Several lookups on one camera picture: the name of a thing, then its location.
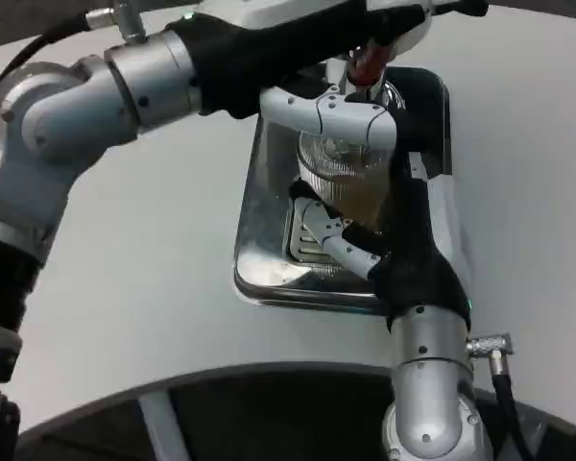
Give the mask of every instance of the cable connector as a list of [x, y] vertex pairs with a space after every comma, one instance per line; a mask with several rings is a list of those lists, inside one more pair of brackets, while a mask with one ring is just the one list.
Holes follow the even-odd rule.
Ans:
[[488, 358], [492, 376], [510, 374], [508, 355], [515, 350], [509, 333], [469, 339], [466, 350], [471, 358]]
[[91, 10], [85, 14], [85, 20], [92, 31], [117, 26], [127, 43], [145, 42], [145, 26], [132, 0], [113, 0], [112, 8]]

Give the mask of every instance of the clear glass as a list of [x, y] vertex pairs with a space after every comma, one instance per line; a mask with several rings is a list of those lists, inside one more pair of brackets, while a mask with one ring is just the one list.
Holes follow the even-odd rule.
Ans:
[[301, 133], [301, 177], [329, 205], [346, 218], [376, 231], [389, 194], [392, 150], [369, 149], [343, 139]]

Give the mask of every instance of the screw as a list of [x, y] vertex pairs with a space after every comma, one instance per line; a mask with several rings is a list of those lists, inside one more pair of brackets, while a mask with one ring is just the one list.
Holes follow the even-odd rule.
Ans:
[[15, 118], [15, 114], [10, 110], [4, 110], [0, 115], [2, 116], [2, 119], [7, 123], [11, 123]]

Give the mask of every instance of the white surface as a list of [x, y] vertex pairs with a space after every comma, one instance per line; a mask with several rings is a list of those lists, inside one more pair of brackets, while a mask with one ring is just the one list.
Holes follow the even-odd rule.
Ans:
[[[177, 16], [146, 22], [158, 30]], [[116, 31], [101, 31], [40, 57], [71, 62], [117, 42]], [[0, 69], [20, 46], [0, 49]], [[516, 397], [576, 424], [576, 21], [500, 8], [486, 19], [451, 15], [400, 61], [437, 71], [451, 92], [473, 330], [510, 331]], [[76, 185], [7, 387], [23, 429], [231, 364], [389, 363], [382, 319], [257, 307], [235, 295], [253, 125], [224, 114], [179, 122], [111, 150]], [[486, 365], [477, 376], [490, 388]]]

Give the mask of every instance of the silver cylinder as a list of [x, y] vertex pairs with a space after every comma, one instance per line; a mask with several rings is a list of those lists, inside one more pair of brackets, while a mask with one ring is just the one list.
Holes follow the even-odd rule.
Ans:
[[415, 306], [391, 326], [396, 435], [416, 458], [436, 459], [459, 444], [459, 389], [470, 394], [473, 380], [467, 339], [465, 321], [433, 305]]
[[130, 95], [140, 128], [149, 130], [197, 112], [201, 94], [190, 55], [173, 31], [164, 31], [140, 45], [107, 51]]
[[443, 359], [469, 368], [467, 340], [468, 328], [459, 315], [434, 305], [415, 306], [391, 325], [391, 366]]

